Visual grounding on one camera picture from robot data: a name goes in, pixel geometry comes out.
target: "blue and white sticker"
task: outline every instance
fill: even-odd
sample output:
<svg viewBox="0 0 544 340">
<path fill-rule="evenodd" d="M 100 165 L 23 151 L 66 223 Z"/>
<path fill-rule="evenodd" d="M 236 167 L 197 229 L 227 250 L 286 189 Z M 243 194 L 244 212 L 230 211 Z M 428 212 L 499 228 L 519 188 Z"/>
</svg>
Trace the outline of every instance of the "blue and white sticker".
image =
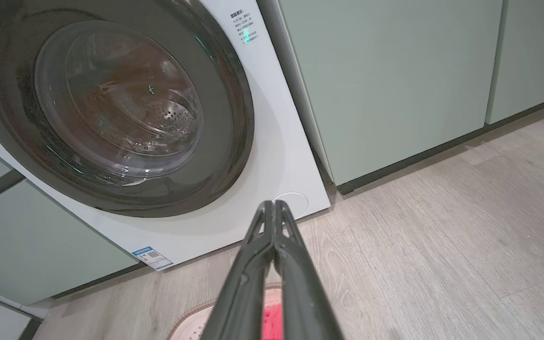
<svg viewBox="0 0 544 340">
<path fill-rule="evenodd" d="M 172 261 L 169 261 L 151 247 L 136 250 L 132 252 L 132 254 L 139 258 L 143 263 L 152 267 L 155 271 L 161 271 L 173 264 Z"/>
</svg>

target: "washing machine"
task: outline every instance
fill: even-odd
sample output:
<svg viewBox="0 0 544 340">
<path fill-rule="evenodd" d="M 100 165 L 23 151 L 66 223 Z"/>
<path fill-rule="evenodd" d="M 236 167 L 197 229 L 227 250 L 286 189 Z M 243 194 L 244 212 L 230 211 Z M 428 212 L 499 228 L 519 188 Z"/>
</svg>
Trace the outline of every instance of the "washing machine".
<svg viewBox="0 0 544 340">
<path fill-rule="evenodd" d="M 330 206 L 255 0 L 0 0 L 0 157 L 158 271 Z"/>
</svg>

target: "gray wood floor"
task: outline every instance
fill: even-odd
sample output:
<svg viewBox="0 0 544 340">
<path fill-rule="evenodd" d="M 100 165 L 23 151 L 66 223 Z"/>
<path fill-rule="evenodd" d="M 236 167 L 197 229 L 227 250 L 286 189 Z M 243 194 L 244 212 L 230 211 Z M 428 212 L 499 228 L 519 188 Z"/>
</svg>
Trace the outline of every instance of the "gray wood floor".
<svg viewBox="0 0 544 340">
<path fill-rule="evenodd" d="M 330 195 L 299 226 L 346 339 L 544 338 L 544 110 Z M 237 250 L 61 299 L 35 340 L 164 340 Z"/>
</svg>

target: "front-loading washing machine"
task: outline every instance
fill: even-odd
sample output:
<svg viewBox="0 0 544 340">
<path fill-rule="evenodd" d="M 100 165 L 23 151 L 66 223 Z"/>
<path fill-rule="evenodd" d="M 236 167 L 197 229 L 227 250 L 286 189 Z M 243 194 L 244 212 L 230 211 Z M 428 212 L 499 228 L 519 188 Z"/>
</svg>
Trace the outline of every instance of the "front-loading washing machine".
<svg viewBox="0 0 544 340">
<path fill-rule="evenodd" d="M 255 0 L 0 0 L 0 157 L 157 270 L 330 206 Z"/>
</svg>

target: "door glass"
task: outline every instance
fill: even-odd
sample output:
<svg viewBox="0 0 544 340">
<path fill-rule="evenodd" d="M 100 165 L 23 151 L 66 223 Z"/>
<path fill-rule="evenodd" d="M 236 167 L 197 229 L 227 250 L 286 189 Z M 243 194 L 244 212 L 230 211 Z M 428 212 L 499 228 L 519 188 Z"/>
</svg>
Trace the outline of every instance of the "door glass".
<svg viewBox="0 0 544 340">
<path fill-rule="evenodd" d="M 35 87 L 65 143 L 136 184 L 177 170 L 201 138 L 190 77 L 164 48 L 122 25 L 83 21 L 56 31 L 37 57 Z"/>
</svg>

